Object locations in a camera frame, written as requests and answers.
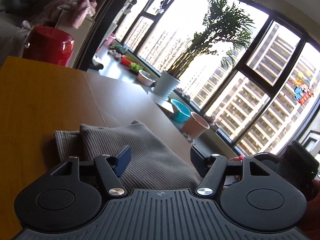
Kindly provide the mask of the striped knit sweater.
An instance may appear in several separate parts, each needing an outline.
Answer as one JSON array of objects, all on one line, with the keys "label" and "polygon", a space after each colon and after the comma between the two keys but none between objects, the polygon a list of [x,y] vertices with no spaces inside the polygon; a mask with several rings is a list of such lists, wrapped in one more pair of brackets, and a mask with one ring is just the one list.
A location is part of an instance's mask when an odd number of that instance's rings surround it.
[{"label": "striped knit sweater", "polygon": [[130,125],[108,128],[82,124],[78,131],[54,133],[60,160],[79,156],[92,161],[95,157],[115,155],[124,146],[131,147],[131,161],[121,176],[128,191],[133,189],[191,189],[201,177],[194,167],[155,136],[145,124],[134,120]]}]

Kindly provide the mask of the pink plastic pot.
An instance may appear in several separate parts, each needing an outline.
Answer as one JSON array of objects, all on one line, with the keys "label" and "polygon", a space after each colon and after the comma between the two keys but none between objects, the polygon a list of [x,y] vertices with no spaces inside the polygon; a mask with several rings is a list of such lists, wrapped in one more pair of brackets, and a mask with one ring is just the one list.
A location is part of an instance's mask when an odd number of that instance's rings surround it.
[{"label": "pink plastic pot", "polygon": [[202,116],[191,112],[189,119],[184,123],[180,132],[187,134],[191,139],[195,140],[209,128],[208,122]]}]

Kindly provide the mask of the blue plastic basin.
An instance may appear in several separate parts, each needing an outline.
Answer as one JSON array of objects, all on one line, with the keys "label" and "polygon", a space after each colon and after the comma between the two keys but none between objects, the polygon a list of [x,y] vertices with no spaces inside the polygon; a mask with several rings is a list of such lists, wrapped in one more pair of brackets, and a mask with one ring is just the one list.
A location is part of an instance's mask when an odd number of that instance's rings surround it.
[{"label": "blue plastic basin", "polygon": [[171,118],[174,121],[183,123],[190,118],[191,111],[186,105],[175,99],[171,99],[170,102],[174,110],[174,113],[171,115]]}]

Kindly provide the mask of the grey metal basin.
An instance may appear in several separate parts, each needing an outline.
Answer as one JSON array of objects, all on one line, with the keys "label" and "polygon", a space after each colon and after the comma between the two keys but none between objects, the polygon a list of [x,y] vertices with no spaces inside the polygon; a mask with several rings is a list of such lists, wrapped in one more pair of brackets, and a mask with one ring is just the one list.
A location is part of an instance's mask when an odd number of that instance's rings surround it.
[{"label": "grey metal basin", "polygon": [[139,70],[138,72],[138,76],[137,76],[137,80],[138,82],[140,82],[141,84],[145,85],[145,86],[152,86],[156,80],[153,79],[149,73],[143,71],[143,70]]}]

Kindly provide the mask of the potted palm plant white pot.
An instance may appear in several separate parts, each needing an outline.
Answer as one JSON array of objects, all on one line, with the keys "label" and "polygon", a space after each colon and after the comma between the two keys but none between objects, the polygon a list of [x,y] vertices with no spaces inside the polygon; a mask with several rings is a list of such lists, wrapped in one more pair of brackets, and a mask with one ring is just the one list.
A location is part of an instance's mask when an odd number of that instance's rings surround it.
[{"label": "potted palm plant white pot", "polygon": [[153,94],[168,100],[171,92],[179,85],[180,77],[200,55],[218,55],[213,46],[218,43],[231,45],[222,57],[222,67],[235,66],[235,53],[248,49],[251,44],[253,20],[240,8],[240,3],[252,0],[208,0],[201,32],[195,32],[186,49],[178,56],[169,69],[162,72],[153,88]]}]

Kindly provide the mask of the red round stool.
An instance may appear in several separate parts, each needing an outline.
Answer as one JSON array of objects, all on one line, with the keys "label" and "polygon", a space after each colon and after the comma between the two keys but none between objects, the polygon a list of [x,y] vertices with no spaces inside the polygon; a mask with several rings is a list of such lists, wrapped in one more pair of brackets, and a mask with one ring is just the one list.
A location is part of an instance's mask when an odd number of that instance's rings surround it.
[{"label": "red round stool", "polygon": [[74,44],[74,38],[60,29],[36,26],[24,44],[22,57],[67,67]]}]

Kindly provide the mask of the beige cabinet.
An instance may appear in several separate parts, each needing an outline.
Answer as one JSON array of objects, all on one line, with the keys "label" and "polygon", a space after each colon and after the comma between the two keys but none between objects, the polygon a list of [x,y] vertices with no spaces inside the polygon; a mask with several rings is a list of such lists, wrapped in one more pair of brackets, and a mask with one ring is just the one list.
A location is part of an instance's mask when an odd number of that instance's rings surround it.
[{"label": "beige cabinet", "polygon": [[79,51],[84,44],[85,39],[88,36],[88,33],[94,24],[94,20],[90,16],[86,16],[82,24],[76,29],[70,24],[72,13],[67,10],[63,10],[59,16],[59,19],[56,23],[56,28],[60,29],[71,35],[74,38],[74,48],[72,55],[69,59],[67,67],[73,68],[76,58],[78,57]]}]

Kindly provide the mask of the pink blanket pile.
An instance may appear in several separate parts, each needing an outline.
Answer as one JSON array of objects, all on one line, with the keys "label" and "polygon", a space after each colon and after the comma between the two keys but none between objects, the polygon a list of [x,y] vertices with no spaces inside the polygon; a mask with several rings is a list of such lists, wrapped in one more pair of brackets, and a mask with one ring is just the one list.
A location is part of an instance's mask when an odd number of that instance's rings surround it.
[{"label": "pink blanket pile", "polygon": [[97,5],[96,0],[53,0],[44,8],[46,21],[56,22],[61,12],[67,11],[71,13],[71,26],[78,29],[87,15],[95,15]]}]

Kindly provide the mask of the grey covered sofa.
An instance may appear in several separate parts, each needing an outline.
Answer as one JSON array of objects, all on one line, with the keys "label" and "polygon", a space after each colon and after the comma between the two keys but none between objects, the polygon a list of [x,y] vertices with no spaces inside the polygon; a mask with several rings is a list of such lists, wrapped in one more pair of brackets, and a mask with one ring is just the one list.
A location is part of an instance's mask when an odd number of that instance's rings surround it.
[{"label": "grey covered sofa", "polygon": [[37,17],[40,1],[22,10],[9,10],[6,0],[1,0],[1,64],[8,56],[21,56],[24,43],[32,29],[32,20]]}]

